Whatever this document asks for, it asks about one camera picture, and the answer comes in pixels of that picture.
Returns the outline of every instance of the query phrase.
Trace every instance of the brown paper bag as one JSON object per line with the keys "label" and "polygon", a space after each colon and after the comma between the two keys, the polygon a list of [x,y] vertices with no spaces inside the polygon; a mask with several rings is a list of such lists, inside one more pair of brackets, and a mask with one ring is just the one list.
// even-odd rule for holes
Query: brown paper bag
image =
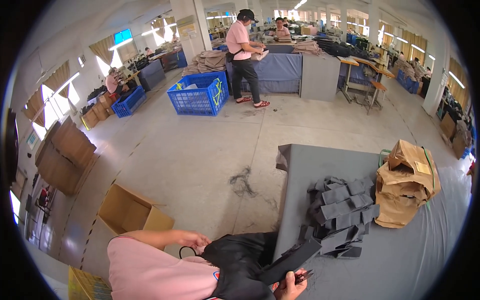
{"label": "brown paper bag", "polygon": [[380,215],[375,222],[383,227],[402,228],[440,189],[431,152],[399,140],[377,170],[375,196]]}

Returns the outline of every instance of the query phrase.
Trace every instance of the open cardboard box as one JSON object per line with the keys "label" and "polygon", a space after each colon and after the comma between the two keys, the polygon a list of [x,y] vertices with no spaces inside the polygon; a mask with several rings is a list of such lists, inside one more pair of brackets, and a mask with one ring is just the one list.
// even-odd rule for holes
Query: open cardboard box
{"label": "open cardboard box", "polygon": [[155,205],[151,199],[114,183],[100,206],[98,216],[117,235],[141,229],[172,229],[175,220]]}

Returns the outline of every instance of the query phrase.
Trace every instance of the red sandal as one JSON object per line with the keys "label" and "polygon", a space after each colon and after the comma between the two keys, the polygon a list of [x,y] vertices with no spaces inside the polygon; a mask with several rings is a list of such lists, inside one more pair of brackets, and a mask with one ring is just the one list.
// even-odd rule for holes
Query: red sandal
{"label": "red sandal", "polygon": [[258,105],[258,106],[253,105],[253,107],[255,107],[255,108],[265,108],[265,107],[270,105],[270,102],[268,102],[268,101],[260,101],[260,103],[261,103],[260,105]]}
{"label": "red sandal", "polygon": [[251,98],[251,97],[243,97],[241,101],[235,100],[235,102],[236,102],[237,104],[240,104],[240,103],[248,102],[248,101],[252,101],[252,100],[253,100],[253,98]]}

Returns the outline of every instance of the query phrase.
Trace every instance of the concrete floor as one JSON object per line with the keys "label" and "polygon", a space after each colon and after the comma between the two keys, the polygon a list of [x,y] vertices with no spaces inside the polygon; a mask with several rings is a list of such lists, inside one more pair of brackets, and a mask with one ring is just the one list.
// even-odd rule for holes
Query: concrete floor
{"label": "concrete floor", "polygon": [[[114,236],[96,220],[113,181],[149,197],[175,219],[178,229],[197,230],[212,240],[225,234],[272,230],[278,220],[287,174],[275,169],[277,147],[309,144],[379,153],[398,139],[430,149],[439,167],[466,171],[468,159],[457,160],[439,134],[438,118],[421,108],[395,80],[387,80],[381,111],[349,104],[341,92],[333,102],[292,95],[262,96],[271,105],[255,109],[232,98],[217,117],[178,116],[165,91],[149,92],[133,116],[116,116],[86,132],[100,155],[76,198],[59,193],[44,228],[41,249],[50,256],[108,280],[106,247]],[[251,167],[255,197],[236,195],[230,176]],[[166,251],[178,255],[178,247]]]}

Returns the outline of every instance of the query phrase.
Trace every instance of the gray table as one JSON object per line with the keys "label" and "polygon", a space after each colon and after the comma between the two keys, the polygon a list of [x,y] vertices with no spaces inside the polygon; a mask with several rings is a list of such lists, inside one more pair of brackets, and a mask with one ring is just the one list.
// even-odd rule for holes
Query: gray table
{"label": "gray table", "polygon": [[[310,204],[309,185],[327,175],[375,179],[378,154],[290,144],[279,147],[277,168],[288,172],[288,181],[275,259],[298,240]],[[307,262],[303,267],[314,275],[298,300],[421,298],[456,243],[470,199],[468,177],[451,168],[438,171],[442,191],[430,209],[423,205],[402,229],[372,222],[359,259],[316,257]]]}

